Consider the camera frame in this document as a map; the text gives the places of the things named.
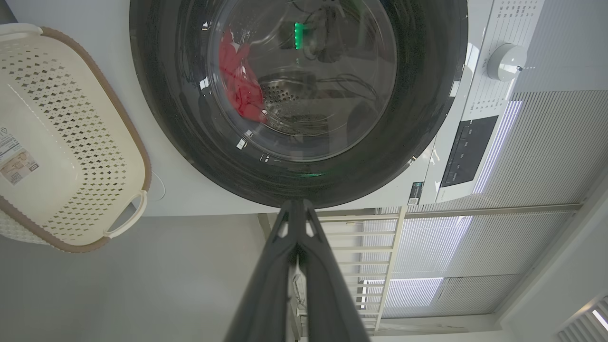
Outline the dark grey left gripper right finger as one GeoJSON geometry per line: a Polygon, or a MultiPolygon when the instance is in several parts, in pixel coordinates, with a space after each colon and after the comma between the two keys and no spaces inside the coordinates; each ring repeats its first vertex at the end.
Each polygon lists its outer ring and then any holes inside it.
{"type": "Polygon", "coordinates": [[[309,340],[368,342],[368,333],[312,204],[298,200],[298,214],[302,217],[298,248],[306,276],[309,340]]]}

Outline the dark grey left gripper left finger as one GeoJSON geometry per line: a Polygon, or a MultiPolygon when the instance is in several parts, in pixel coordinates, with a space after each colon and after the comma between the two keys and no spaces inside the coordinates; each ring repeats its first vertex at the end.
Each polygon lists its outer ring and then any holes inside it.
{"type": "Polygon", "coordinates": [[[289,271],[295,264],[295,201],[283,204],[224,340],[284,342],[289,271]]]}

